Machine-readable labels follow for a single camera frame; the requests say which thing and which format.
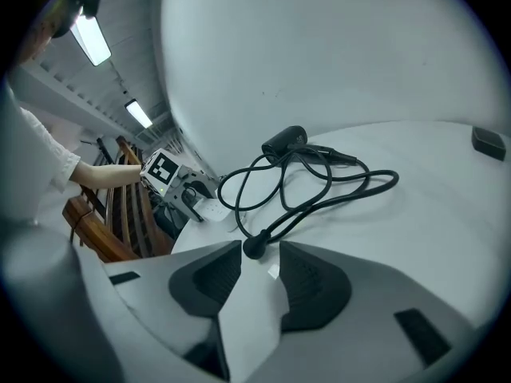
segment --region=white table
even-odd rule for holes
[[[395,170],[400,180],[381,195],[310,215],[286,239],[397,268],[448,302],[474,327],[485,324],[494,318],[509,277],[511,162],[509,155],[501,162],[476,152],[470,137],[468,125],[412,121],[312,137],[309,143],[357,156],[370,170]],[[511,149],[511,140],[503,140]],[[335,168],[333,173],[348,176],[359,170]],[[309,199],[324,186],[301,164],[292,164],[287,176],[290,205]],[[241,205],[260,201],[278,178],[279,169],[252,173]],[[234,204],[242,179],[240,175],[224,187],[228,202]],[[357,186],[334,184],[328,197]],[[248,212],[245,227],[257,234],[283,213],[276,196],[258,211]],[[239,230],[227,233],[212,223],[190,221],[172,253],[226,239],[244,237]],[[278,264],[278,244],[269,247],[260,262],[243,256],[240,280],[220,312],[232,381],[244,380],[278,345],[279,317],[287,307],[275,300],[275,280],[268,273]],[[260,329],[246,328],[244,319],[251,316],[259,319]]]

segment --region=ceiling light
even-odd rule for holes
[[[87,19],[83,15],[79,16],[71,27],[71,32],[94,66],[100,65],[112,55],[96,18]]]
[[[131,113],[131,115],[138,120],[138,122],[144,127],[148,128],[153,123],[151,120],[147,117],[145,112],[142,110],[141,106],[138,104],[137,100],[132,100],[128,102],[125,105],[126,109],[128,109],[128,112]]]

